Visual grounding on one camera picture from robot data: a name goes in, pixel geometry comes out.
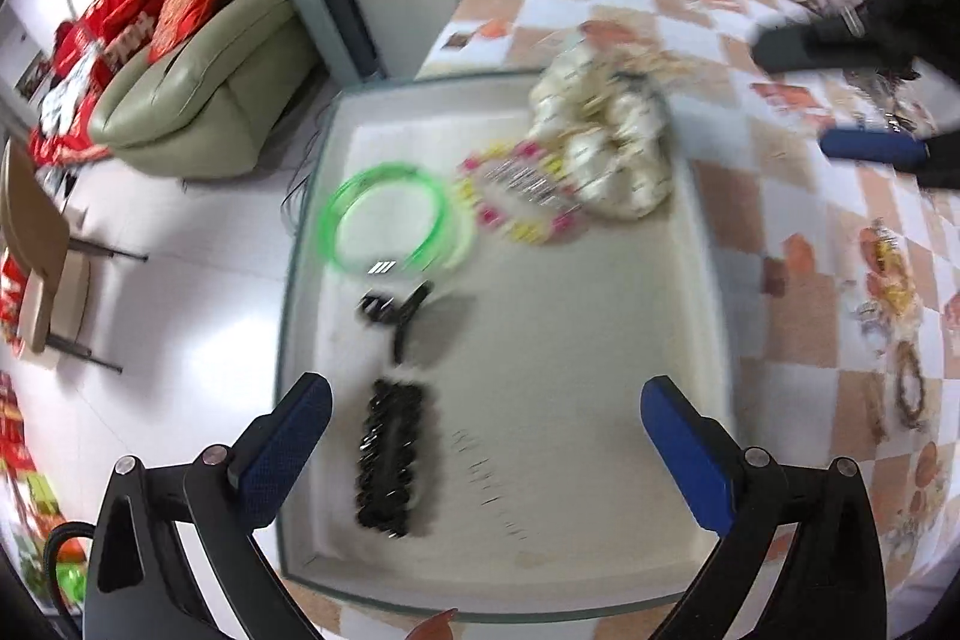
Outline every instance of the white tray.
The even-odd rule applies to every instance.
[[[393,610],[560,620],[679,594],[712,550],[715,535],[697,527],[637,417],[642,384],[668,374],[736,435],[718,287],[676,154],[675,193],[638,223],[593,223],[550,247],[477,237],[416,316],[416,357],[430,363],[418,379],[434,404],[419,439],[413,533],[389,539],[354,520],[358,446],[389,333],[355,314],[371,286],[320,258],[318,211],[366,167],[406,161],[448,177],[470,151],[520,138],[536,78],[386,85],[331,112],[278,370],[278,393],[309,370],[334,398],[280,516],[284,574],[297,581]]]

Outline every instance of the tray rim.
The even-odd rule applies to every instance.
[[[280,316],[280,330],[278,331],[277,335],[277,361],[275,362],[274,377],[274,406],[280,402],[280,399],[282,399],[284,394],[283,370],[285,366],[285,357],[287,355],[287,352],[284,348],[289,338],[292,309],[294,309],[295,272],[296,268],[299,267],[302,253],[304,253],[304,247],[306,244],[309,244],[311,237],[309,231],[304,232],[304,226],[307,223],[311,206],[310,196],[314,193],[313,189],[316,179],[319,176],[320,165],[323,164],[323,159],[325,159],[326,148],[328,148],[330,134],[333,130],[333,121],[336,118],[344,100],[349,97],[355,97],[355,95],[368,95],[372,94],[373,92],[401,91],[411,88],[427,87],[437,83],[479,82],[490,79],[529,79],[530,77],[537,76],[543,72],[543,68],[522,68],[522,70],[510,71],[485,70],[467,71],[466,73],[437,74],[436,76],[427,76],[419,79],[381,79],[376,82],[368,82],[362,85],[344,88],[341,90],[341,92],[339,92],[339,94],[336,95],[336,97],[334,97],[334,100],[330,102],[330,105],[328,105],[328,107],[322,111],[322,116],[320,117],[320,137],[317,140],[317,160],[314,162],[314,165],[310,170],[310,175],[305,184],[306,194],[304,199],[301,200],[301,205],[299,206],[298,223],[296,223],[296,239],[294,240],[293,249],[290,253],[290,259],[287,263],[287,274],[283,285],[283,308]],[[638,74],[637,76],[645,77],[644,74]],[[666,114],[668,125],[673,124],[673,112],[670,108],[669,102],[664,96],[664,93],[659,90],[656,82],[652,83],[652,89],[656,100],[659,101],[661,108]],[[675,145],[678,142],[676,139],[674,139],[672,140],[672,143]],[[719,286],[719,277],[717,276],[716,263],[713,258],[712,249],[709,246],[709,231],[707,231],[707,225],[704,221],[703,199],[700,196],[700,192],[697,189],[695,182],[693,181],[692,170],[688,169],[688,173],[690,175],[689,197],[692,199],[692,205],[695,208],[693,220],[696,225],[694,226],[694,230],[701,236],[702,239],[704,239],[704,243],[706,244],[706,247],[704,247],[704,253],[701,255],[701,260],[705,267],[704,272],[707,276],[707,283],[713,288],[713,293],[715,293],[715,296],[712,297],[712,301],[710,301],[707,305],[709,307],[709,316],[716,325],[716,333],[721,343],[720,348],[727,360],[727,365],[723,367],[722,371],[726,375],[727,379],[725,402],[727,405],[726,418],[728,418],[728,420],[726,425],[727,428],[730,429],[731,427],[736,427],[736,418],[733,415],[733,386],[731,385],[731,376],[733,376],[731,356],[733,353],[731,352],[730,335],[728,334],[726,317],[719,298],[721,296],[721,290]],[[731,435],[734,439],[737,439],[736,429],[731,431]],[[277,514],[277,555],[278,559],[280,560],[280,566],[278,567],[277,571],[282,579],[286,579],[287,581],[294,582],[294,584],[304,586],[304,588],[308,588],[318,594],[332,597],[337,600],[342,600],[343,602],[351,603],[352,605],[360,605],[364,608],[374,608],[377,610],[386,611],[388,613],[418,617],[431,616],[436,613],[435,610],[415,608],[411,605],[398,605],[397,603],[387,602],[387,600],[364,597],[362,595],[346,592],[332,586],[320,585],[315,581],[311,581],[310,579],[306,579],[304,576],[296,574],[291,569],[287,557],[284,516],[285,510],[282,506],[280,512]],[[553,624],[568,621],[584,621],[603,618],[605,616],[633,613],[650,608],[658,608],[661,605],[674,603],[684,593],[685,592],[680,591],[674,594],[666,594],[661,597],[638,600],[637,602],[633,603],[623,603],[622,605],[599,606],[598,608],[576,608],[563,611],[478,613],[461,610],[457,614],[457,620],[458,622],[471,624]]]

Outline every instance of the green ring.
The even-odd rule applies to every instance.
[[[449,202],[445,188],[440,180],[428,175],[419,167],[402,163],[380,164],[372,169],[363,170],[340,186],[320,211],[319,239],[320,253],[341,271],[352,274],[368,274],[366,269],[351,268],[337,255],[337,232],[340,224],[361,197],[377,186],[391,182],[407,182],[424,187],[433,196],[437,208],[437,219],[419,247],[400,265],[401,269],[416,268],[423,271],[437,260],[440,247],[448,232]]]

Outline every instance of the tablecloth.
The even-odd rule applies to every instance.
[[[841,73],[755,66],[760,25],[808,15],[783,0],[462,0],[421,76],[539,68],[587,36],[659,80],[712,234],[737,438],[781,463],[856,459],[894,594],[960,536],[960,200],[824,159],[820,129],[882,115]],[[650,624],[631,614],[575,634]]]

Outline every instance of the sofa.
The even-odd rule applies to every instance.
[[[256,166],[318,53],[290,0],[221,0],[157,63],[144,47],[93,109],[94,143],[147,175],[212,179]]]

